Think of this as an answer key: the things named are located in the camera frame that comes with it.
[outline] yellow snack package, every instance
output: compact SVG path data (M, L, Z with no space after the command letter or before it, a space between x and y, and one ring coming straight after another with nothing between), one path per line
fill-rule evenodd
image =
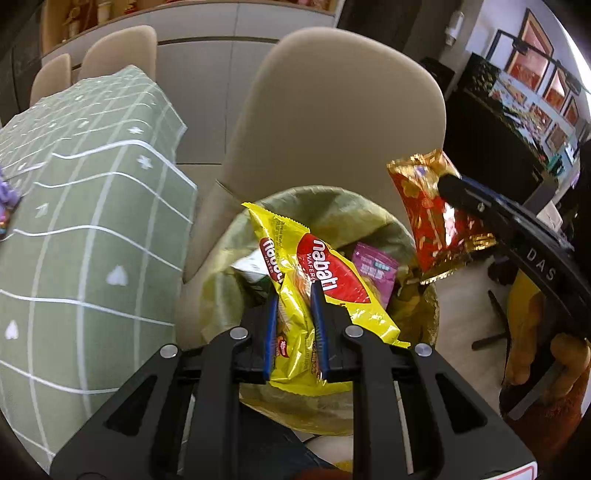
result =
M253 203L243 205L249 210L280 299L271 385L313 397L351 389L350 383L329 384L320 376L310 313L310 289L315 280L320 280L326 301L345 306L353 323L376 333L385 343L409 346L398 340L399 328L349 260L300 223Z

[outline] green tablecloth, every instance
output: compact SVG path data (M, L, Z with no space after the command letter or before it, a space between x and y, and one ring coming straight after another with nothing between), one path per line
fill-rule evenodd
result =
M0 131L24 193L0 243L0 407L44 468L164 343L195 185L186 127L136 67L40 100Z

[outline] red and gold wrapper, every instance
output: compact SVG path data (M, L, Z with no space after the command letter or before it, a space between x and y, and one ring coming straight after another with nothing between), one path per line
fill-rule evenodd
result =
M470 252L496 243L480 219L453 208L439 195L442 175L460 176L442 150L394 160L388 171L413 229L421 283L447 277L469 261Z

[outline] purple toy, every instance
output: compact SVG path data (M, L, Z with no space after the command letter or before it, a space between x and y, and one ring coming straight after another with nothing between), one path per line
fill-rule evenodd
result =
M4 180L4 174L0 168L0 203L4 207L15 208L21 200L21 195Z

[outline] red logo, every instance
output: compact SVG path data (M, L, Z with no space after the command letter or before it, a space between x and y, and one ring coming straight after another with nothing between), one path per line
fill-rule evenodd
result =
M277 351L275 353L275 356L279 355L289 358L289 355L287 355L287 342L281 335L277 337Z
M312 281L320 280L325 295L354 303L371 302L361 280L314 235L307 233L302 237L297 246L297 258Z
M275 244L273 243L273 240L267 237L261 238L259 247L261 249L262 256L265 258L269 276L277 283L283 282L283 272L279 270L279 265L277 265L277 259L275 257Z

